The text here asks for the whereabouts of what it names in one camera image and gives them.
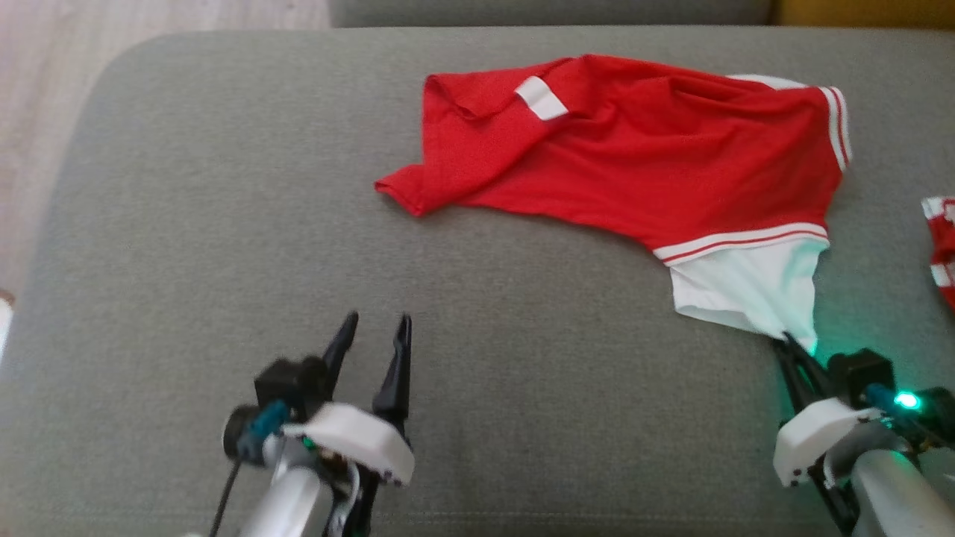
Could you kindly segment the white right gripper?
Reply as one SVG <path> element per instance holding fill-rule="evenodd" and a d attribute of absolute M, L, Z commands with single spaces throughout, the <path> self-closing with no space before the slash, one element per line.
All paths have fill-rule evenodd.
<path fill-rule="evenodd" d="M 825 461 L 833 446 L 865 420 L 881 419 L 883 412 L 856 410 L 836 398 L 827 370 L 801 343 L 774 339 L 773 351 L 792 410 L 798 413 L 777 433 L 773 467 L 782 486 L 795 487 L 811 480 L 810 469 Z"/>

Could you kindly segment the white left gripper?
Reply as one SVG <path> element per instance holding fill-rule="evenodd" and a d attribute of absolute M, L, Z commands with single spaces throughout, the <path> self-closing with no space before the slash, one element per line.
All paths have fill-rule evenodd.
<path fill-rule="evenodd" d="M 322 354 L 325 382 L 337 382 L 345 355 L 351 350 L 359 322 L 352 310 Z M 393 357 L 378 393 L 372 414 L 344 402 L 327 402 L 304 424 L 285 424 L 285 436 L 309 439 L 318 448 L 343 456 L 368 468 L 385 482 L 408 486 L 416 461 L 405 435 L 410 412 L 410 361 L 413 320 L 402 314 L 393 336 Z"/>

